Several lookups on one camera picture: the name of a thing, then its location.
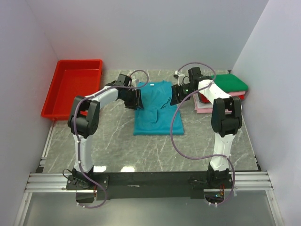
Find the teal t shirt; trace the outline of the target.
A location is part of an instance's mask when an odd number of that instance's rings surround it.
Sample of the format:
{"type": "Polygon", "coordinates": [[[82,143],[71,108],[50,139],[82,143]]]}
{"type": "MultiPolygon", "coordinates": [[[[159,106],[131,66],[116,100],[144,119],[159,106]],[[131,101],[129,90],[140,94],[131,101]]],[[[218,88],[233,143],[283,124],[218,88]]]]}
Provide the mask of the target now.
{"type": "Polygon", "coordinates": [[[149,82],[141,88],[143,109],[135,111],[133,135],[169,135],[176,105],[170,105],[172,83],[149,82]]]}

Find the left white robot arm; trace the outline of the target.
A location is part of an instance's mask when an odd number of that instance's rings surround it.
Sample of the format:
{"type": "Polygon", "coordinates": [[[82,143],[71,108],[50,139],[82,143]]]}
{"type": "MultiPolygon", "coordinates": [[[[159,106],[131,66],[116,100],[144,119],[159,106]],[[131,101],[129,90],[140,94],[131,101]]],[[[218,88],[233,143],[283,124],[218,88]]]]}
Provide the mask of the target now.
{"type": "Polygon", "coordinates": [[[118,78],[106,84],[100,91],[88,96],[77,96],[73,101],[68,119],[75,142],[75,164],[71,172],[69,183],[79,185],[82,189],[100,187],[94,178],[92,162],[92,136],[98,129],[100,110],[118,99],[124,101],[125,107],[133,110],[143,109],[141,88],[146,82],[139,85],[137,79],[131,75],[119,74],[118,78]]]}

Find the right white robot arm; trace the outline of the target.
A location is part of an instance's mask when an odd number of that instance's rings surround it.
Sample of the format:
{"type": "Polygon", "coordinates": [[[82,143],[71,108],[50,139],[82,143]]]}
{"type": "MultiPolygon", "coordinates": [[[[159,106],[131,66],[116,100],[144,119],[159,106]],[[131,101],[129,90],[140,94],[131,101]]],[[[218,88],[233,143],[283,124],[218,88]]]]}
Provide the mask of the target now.
{"type": "Polygon", "coordinates": [[[206,182],[210,187],[219,187],[233,181],[229,173],[230,153],[233,140],[242,127],[241,100],[224,92],[209,76],[204,76],[199,67],[188,71],[187,83],[185,75],[175,71],[178,83],[172,86],[171,105],[182,103],[194,94],[204,95],[213,105],[211,127],[215,133],[214,152],[206,172],[206,182]]]}

